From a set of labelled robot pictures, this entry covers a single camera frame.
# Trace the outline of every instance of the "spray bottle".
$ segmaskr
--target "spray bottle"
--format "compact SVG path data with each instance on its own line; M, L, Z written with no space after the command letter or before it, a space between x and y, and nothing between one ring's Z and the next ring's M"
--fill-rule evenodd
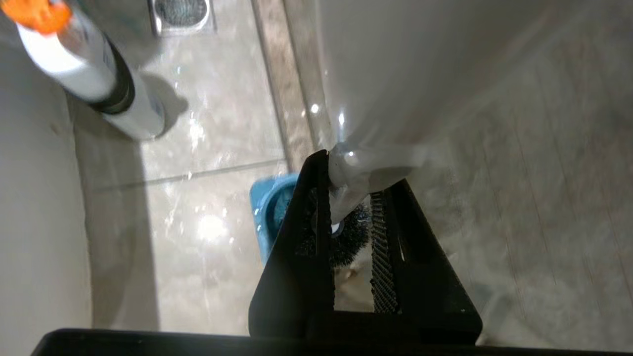
M338 133L332 223L421 166L433 140L485 105L588 3L318 0L323 90Z
M134 139L165 127L163 105L106 36L63 1L0 0L31 60L68 92Z

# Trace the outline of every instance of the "white wall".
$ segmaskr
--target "white wall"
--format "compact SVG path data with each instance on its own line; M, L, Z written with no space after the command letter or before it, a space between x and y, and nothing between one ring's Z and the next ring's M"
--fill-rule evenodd
M60 327L91 326L72 125L63 91L0 15L0 355L28 355Z

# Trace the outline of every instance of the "floor drain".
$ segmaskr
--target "floor drain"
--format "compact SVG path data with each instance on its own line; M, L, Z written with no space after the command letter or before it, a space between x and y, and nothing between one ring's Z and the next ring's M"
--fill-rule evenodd
M205 0L156 0L156 14L171 26L193 26L204 20L207 11Z

